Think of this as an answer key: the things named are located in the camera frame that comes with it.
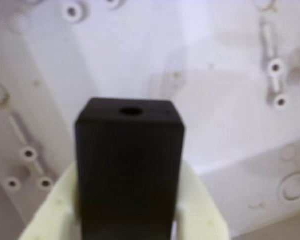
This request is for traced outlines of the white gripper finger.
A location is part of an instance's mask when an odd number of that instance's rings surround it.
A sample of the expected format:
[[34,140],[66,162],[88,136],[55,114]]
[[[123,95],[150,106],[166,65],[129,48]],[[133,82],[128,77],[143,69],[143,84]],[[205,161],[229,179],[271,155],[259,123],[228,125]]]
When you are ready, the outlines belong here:
[[19,238],[72,240],[80,224],[79,182],[75,162],[58,179]]
[[180,169],[175,217],[178,240],[229,240],[227,221],[192,166]]

